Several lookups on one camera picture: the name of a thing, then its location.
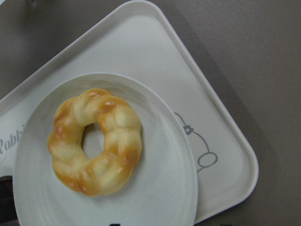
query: tabletop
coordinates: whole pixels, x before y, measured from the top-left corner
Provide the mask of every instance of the tabletop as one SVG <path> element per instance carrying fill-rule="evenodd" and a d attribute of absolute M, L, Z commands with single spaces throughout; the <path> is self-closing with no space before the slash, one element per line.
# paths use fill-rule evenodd
<path fill-rule="evenodd" d="M 2 3 L 0 98 L 124 2 Z M 151 2 L 163 11 L 259 163 L 257 185 L 245 201 L 196 225 L 301 224 L 301 1 Z M 0 191 L 0 223 L 12 221 L 10 178 Z"/>

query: golden brown crust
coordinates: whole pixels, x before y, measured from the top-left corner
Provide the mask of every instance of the golden brown crust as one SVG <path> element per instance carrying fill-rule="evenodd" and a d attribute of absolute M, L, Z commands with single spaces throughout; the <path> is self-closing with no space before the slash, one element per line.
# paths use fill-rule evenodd
<path fill-rule="evenodd" d="M 84 128 L 97 122 L 103 151 L 89 159 L 81 148 Z M 123 187 L 142 151 L 141 123 L 129 104 L 104 89 L 89 89 L 62 103 L 54 116 L 48 149 L 57 177 L 70 189 L 89 196 Z"/>

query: donut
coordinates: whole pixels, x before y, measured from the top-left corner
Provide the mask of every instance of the donut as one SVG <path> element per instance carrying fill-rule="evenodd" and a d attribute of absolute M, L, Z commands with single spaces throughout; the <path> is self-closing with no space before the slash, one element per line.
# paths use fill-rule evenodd
<path fill-rule="evenodd" d="M 98 123 L 103 151 L 90 159 L 81 146 L 86 126 Z M 58 179 L 88 196 L 112 194 L 131 177 L 142 152 L 141 122 L 122 98 L 104 89 L 89 89 L 57 109 L 48 137 Z"/>

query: bread ring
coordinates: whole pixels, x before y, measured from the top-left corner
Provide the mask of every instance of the bread ring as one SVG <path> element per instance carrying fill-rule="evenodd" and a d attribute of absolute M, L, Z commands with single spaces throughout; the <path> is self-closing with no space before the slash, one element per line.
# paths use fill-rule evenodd
<path fill-rule="evenodd" d="M 103 151 L 90 159 L 81 147 L 85 127 L 97 122 Z M 56 176 L 70 189 L 89 196 L 111 194 L 129 180 L 142 151 L 141 122 L 122 98 L 89 89 L 65 101 L 54 116 L 48 149 Z"/>

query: white plate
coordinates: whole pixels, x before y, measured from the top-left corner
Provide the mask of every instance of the white plate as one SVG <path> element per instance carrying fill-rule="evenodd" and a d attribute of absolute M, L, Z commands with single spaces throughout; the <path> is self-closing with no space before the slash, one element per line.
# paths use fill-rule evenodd
<path fill-rule="evenodd" d="M 58 106 L 91 87 L 126 99 L 143 125 L 141 160 L 126 186 L 108 196 L 87 197 L 65 187 L 53 172 L 46 146 Z M 13 176 L 17 214 L 24 226 L 191 226 L 197 211 L 196 172 L 183 129 L 159 96 L 124 76 L 84 75 L 47 95 L 23 130 Z"/>

